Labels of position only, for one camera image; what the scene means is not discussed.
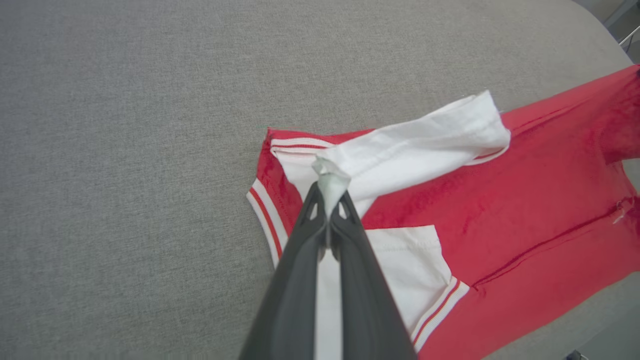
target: red and white striped trim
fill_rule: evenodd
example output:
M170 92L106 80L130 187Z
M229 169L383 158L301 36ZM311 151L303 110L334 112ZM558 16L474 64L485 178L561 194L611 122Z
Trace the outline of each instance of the red and white striped trim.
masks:
M258 216L262 230L267 236L273 266L276 267L282 255L282 249L287 245L287 239L289 238L282 224L282 219L280 219L278 210L260 180L256 179L253 182L251 189L246 194L246 198Z
M271 139L271 147L315 147L325 149L334 145L334 143L316 138Z
M418 325L413 330L411 339L413 339L413 347L416 352L420 351L429 335L440 325L451 309L468 291L469 286L467 284L454 276L451 277L449 285L442 292L440 298L420 317Z

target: fold in fabric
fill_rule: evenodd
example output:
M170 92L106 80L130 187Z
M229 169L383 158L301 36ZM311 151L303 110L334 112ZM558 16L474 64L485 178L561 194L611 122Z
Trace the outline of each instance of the fold in fabric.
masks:
M492 160L506 151L510 139L485 91L321 150L312 167L327 216L349 190L362 217L380 195Z

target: gray couch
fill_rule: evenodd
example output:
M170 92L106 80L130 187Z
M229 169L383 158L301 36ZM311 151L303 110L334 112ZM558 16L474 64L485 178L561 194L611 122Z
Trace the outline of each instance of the gray couch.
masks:
M630 64L570 0L4 0L0 357L233 359L273 273L244 197L267 126L507 111ZM636 275L490 358L562 357Z

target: gray fabric surface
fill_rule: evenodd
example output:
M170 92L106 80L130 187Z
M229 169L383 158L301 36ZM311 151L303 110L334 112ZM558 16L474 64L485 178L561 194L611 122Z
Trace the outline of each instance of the gray fabric surface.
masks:
M0 357L232 359L273 271L244 197L267 126L510 110L628 65L569 0L4 0Z

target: garment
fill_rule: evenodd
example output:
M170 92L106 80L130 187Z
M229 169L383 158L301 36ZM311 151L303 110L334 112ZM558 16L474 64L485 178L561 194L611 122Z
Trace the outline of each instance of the garment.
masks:
M434 179L463 165L490 161L506 151L509 140L510 133L502 125L491 95L484 92L420 119L383 127L339 145L319 138L270 138L264 150L266 161L276 161L276 167L297 189L298 202L317 181L328 205L325 212L330 214L348 187L358 214L363 216L378 196ZM277 206L266 195L266 187L258 179L248 198L259 216L265 212L263 208L271 210L271 216L260 219L269 236L275 265L289 232L278 219L278 211L273 211ZM419 350L428 329L435 328L426 327L426 323L440 321L468 287L452 275L442 258L433 226L365 231ZM341 348L340 333L336 331L340 328L340 276L338 266L332 262L331 257L323 259L318 270L318 359L335 359ZM332 315L333 322L327 320Z
M640 155L637 70L505 113L512 140L502 156L373 202L366 229L433 226L455 275L439 297L447 301L412 331L420 357L483 357L640 270L639 199L620 163ZM269 130L250 192L268 238L286 238L302 202L271 147L317 149L367 132Z

